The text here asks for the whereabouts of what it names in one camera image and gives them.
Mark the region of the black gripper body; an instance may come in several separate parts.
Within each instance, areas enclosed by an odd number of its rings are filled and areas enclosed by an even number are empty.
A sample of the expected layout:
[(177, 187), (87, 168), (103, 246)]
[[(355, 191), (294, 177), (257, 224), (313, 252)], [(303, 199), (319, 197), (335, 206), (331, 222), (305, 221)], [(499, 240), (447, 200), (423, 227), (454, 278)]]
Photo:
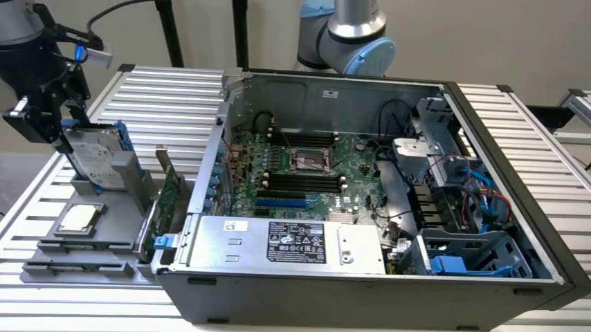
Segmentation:
[(2, 37), (2, 80), (14, 89), (18, 101), (28, 98), (36, 106), (66, 107), (68, 98), (87, 95), (82, 64), (88, 44), (70, 36)]

